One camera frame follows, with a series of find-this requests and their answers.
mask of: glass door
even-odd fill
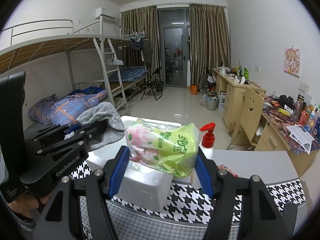
[[[189,55],[186,9],[160,9],[162,80],[165,86],[187,86]]]

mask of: electrical outlet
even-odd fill
[[[299,83],[299,90],[304,91],[305,89],[305,83],[300,82]]]
[[[310,92],[310,87],[306,84],[305,87],[304,87],[304,91],[306,93],[309,93]]]

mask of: red pump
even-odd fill
[[[202,138],[201,144],[203,147],[206,147],[206,148],[213,147],[214,140],[215,140],[213,130],[215,127],[216,127],[216,124],[212,122],[212,123],[206,124],[204,127],[200,129],[201,132],[208,131]]]

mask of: white ladder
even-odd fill
[[[113,69],[113,70],[110,70],[110,71],[107,71],[107,69],[106,69],[105,54],[112,54],[113,58],[117,59],[116,51],[115,51],[115,49],[114,49],[114,47],[113,47],[113,45],[111,43],[110,38],[108,38],[108,44],[110,46],[111,52],[104,52],[104,38],[102,38],[101,41],[100,41],[100,48],[99,48],[99,45],[98,45],[98,42],[97,42],[96,38],[93,38],[93,43],[94,43],[94,45],[95,45],[95,47],[97,49],[97,52],[99,54],[99,57],[100,57],[100,61],[101,61],[101,64],[102,64],[103,79],[104,79],[104,83],[105,83],[105,86],[106,86],[106,90],[107,90],[110,102],[113,104],[113,106],[116,108],[116,110],[119,110],[122,106],[125,105],[125,109],[127,111],[127,115],[130,115],[129,109],[128,109],[128,102],[127,102],[127,99],[126,99],[125,93],[124,93],[124,87],[123,87],[123,83],[122,83],[122,79],[121,79],[121,73],[120,73],[119,65],[113,65],[113,66],[116,66],[116,68]],[[119,86],[114,88],[113,90],[111,90],[108,74],[109,73],[113,73],[115,71],[118,72]],[[113,100],[113,94],[112,93],[117,91],[118,89],[121,89],[121,93],[122,93],[122,97],[123,97],[123,101],[124,102],[122,102],[119,106],[116,107],[115,106],[115,102]]]

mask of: metal bed frame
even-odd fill
[[[116,95],[122,93],[124,102],[120,106],[117,106],[117,110],[125,105],[127,114],[129,115],[127,99],[125,97],[124,90],[131,88],[141,80],[145,79],[145,77],[140,78],[135,82],[131,83],[129,86],[124,87],[121,79],[119,65],[114,65],[116,67],[115,69],[107,71],[105,55],[112,54],[112,57],[114,59],[117,59],[117,54],[114,49],[114,46],[121,47],[121,46],[129,45],[130,39],[135,39],[135,40],[141,39],[144,37],[144,32],[137,33],[131,30],[120,28],[120,37],[107,36],[104,34],[104,31],[103,31],[103,20],[104,20],[104,16],[100,16],[99,20],[77,31],[74,30],[73,21],[69,19],[39,20],[39,21],[33,21],[33,22],[27,22],[19,25],[14,25],[9,28],[3,29],[3,31],[7,31],[11,29],[11,36],[10,36],[10,46],[0,51],[0,74],[5,73],[9,69],[14,68],[18,65],[21,65],[23,63],[29,62],[31,60],[41,58],[41,57],[46,57],[48,55],[65,52],[68,58],[68,68],[69,68],[69,74],[70,74],[71,85],[73,90],[76,89],[76,85],[80,87],[81,85],[86,85],[86,84],[97,84],[99,87],[101,86],[100,85],[101,83],[104,83],[105,89],[108,93],[109,101],[113,105],[115,105],[113,98]],[[24,31],[24,32],[14,34],[14,28],[19,26],[28,25],[32,23],[57,22],[57,21],[71,22],[71,26],[39,28],[39,29],[32,29],[29,31]],[[100,25],[100,28],[99,28],[100,34],[99,35],[87,34],[87,28],[89,26],[92,26],[92,29],[94,31],[93,25],[97,23],[99,23]],[[37,38],[37,39],[24,41],[24,42],[12,45],[12,39],[16,36],[19,36],[25,33],[31,33],[35,31],[49,30],[49,29],[72,29],[72,32],[71,34],[68,33],[67,35],[56,35],[56,36],[50,36],[50,37],[44,37],[44,38]],[[85,29],[85,34],[80,34],[80,31],[83,29]],[[102,72],[103,72],[103,80],[75,83],[73,72],[72,72],[71,52],[73,50],[91,49],[91,48],[96,48],[99,54],[99,58],[102,66]],[[111,52],[105,52],[105,48],[110,48]],[[108,74],[113,73],[115,71],[117,71],[118,73],[119,86],[111,90]]]

